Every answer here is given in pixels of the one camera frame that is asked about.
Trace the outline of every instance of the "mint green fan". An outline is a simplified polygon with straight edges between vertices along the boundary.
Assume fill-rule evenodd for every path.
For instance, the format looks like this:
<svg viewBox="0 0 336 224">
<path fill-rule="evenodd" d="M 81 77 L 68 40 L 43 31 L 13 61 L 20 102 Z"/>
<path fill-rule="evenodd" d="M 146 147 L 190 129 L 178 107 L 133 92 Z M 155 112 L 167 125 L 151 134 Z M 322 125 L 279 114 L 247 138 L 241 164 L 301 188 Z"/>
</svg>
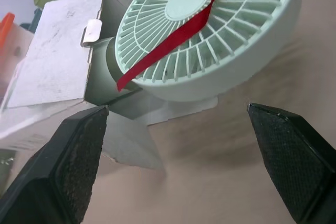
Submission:
<svg viewBox="0 0 336 224">
<path fill-rule="evenodd" d="M 127 72 L 210 0 L 133 0 L 115 58 Z M 147 68 L 135 84 L 171 101 L 213 97 L 248 80 L 288 41 L 301 0 L 216 0 L 206 26 Z"/>
</svg>

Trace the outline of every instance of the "beige surface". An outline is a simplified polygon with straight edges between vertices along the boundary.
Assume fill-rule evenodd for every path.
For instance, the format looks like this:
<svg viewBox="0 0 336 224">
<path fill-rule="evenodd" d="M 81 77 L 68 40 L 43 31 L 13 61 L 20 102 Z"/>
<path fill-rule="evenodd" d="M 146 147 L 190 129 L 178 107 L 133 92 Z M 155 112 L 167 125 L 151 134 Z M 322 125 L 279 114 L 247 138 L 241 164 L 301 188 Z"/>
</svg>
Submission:
<svg viewBox="0 0 336 224">
<path fill-rule="evenodd" d="M 336 147 L 335 11 L 335 0 L 303 0 L 291 43 L 262 72 L 212 110 L 151 126 L 166 175 L 102 158 L 85 224 L 294 223 L 246 105 L 299 113 Z"/>
</svg>

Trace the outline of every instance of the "textured rubber pad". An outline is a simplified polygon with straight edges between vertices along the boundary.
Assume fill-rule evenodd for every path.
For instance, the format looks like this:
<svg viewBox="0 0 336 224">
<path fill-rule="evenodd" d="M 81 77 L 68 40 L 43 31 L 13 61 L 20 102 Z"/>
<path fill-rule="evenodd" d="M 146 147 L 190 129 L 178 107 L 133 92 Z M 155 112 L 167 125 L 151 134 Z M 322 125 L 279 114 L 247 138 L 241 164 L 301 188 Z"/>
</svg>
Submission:
<svg viewBox="0 0 336 224">
<path fill-rule="evenodd" d="M 309 223 L 334 182 L 335 150 L 298 115 L 259 104 L 250 104 L 248 114 L 286 207 L 297 223 Z"/>
<path fill-rule="evenodd" d="M 65 119 L 0 200 L 0 223 L 80 224 L 96 179 L 106 107 Z"/>
</svg>

